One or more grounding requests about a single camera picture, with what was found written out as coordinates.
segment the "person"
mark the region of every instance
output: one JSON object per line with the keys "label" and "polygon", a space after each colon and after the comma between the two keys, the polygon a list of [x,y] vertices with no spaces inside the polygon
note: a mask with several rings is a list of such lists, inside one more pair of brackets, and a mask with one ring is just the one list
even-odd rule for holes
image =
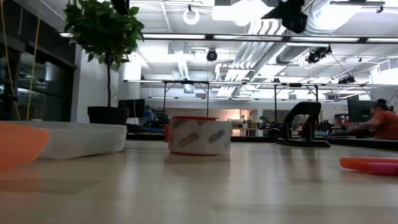
{"label": "person", "polygon": [[398,140],[398,115],[389,110],[387,101],[378,99],[371,108],[372,119],[350,129],[348,132],[354,134],[359,130],[375,130],[376,139]]}

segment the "green leaves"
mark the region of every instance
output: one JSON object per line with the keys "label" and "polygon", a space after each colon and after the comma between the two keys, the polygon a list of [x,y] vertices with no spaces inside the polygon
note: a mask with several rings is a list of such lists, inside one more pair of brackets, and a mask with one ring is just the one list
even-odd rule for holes
{"label": "green leaves", "polygon": [[111,63],[117,67],[129,62],[125,55],[130,55],[137,49],[138,41],[144,40],[141,32],[144,25],[135,18],[139,8],[132,7],[129,15],[124,16],[108,1],[77,1],[81,7],[67,4],[64,10],[67,15],[65,32],[71,32],[72,39],[86,50],[88,61],[96,54],[99,63],[105,63],[105,55],[109,55]]}
{"label": "green leaves", "polygon": [[138,7],[132,7],[132,8],[129,10],[129,15],[130,15],[130,16],[135,16],[135,15],[138,13],[138,11],[139,11],[139,8],[138,8]]}

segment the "red lid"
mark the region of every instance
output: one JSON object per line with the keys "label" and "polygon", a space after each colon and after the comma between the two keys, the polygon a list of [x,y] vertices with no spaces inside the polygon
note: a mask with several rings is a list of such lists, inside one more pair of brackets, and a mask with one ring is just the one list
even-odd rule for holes
{"label": "red lid", "polygon": [[201,116],[174,116],[172,119],[194,119],[200,121],[215,121],[218,118],[209,118],[209,117],[201,117]]}

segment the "potted plant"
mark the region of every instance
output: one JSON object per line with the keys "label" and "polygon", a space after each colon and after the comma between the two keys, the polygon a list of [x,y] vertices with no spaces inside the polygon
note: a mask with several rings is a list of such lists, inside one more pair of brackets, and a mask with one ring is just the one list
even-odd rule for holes
{"label": "potted plant", "polygon": [[88,108],[91,123],[126,124],[129,110],[111,107],[111,67],[119,69],[130,62],[129,56],[137,49],[137,41],[144,40],[144,25],[135,15],[138,7],[132,7],[128,15],[120,15],[109,1],[73,0],[64,10],[67,15],[65,32],[88,54],[88,62],[97,55],[99,64],[107,69],[108,105]]}

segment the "yellow rope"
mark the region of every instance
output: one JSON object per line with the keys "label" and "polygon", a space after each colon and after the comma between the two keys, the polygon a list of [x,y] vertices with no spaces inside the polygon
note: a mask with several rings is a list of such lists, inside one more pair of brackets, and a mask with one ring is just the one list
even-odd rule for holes
{"label": "yellow rope", "polygon": [[34,77],[35,64],[36,64],[35,61],[36,61],[37,43],[39,41],[39,30],[40,30],[40,18],[37,17],[36,40],[35,40],[35,49],[34,49],[34,53],[33,53],[32,75],[30,76],[29,100],[27,102],[27,113],[26,113],[27,121],[29,120],[30,100],[32,98],[33,77]]}
{"label": "yellow rope", "polygon": [[[9,57],[8,57],[8,49],[7,49],[7,48],[8,48],[8,45],[7,45],[7,35],[6,35],[6,21],[4,20],[3,3],[4,3],[4,1],[1,1],[1,3],[0,3],[0,6],[1,6],[1,19],[2,19],[2,34],[3,34],[3,38],[4,38],[4,45],[5,45],[5,48],[6,48],[7,69],[8,69],[9,79],[10,79],[12,97],[15,98],[16,94],[15,94],[15,90],[14,90],[14,83],[13,83],[12,77],[11,77],[11,69],[10,69],[10,63],[9,63]],[[17,112],[18,120],[21,120],[21,117],[19,116],[19,110],[18,110],[18,105],[17,105],[17,101],[16,101],[16,100],[14,100],[14,106],[15,106],[15,110],[16,110],[16,112]]]}

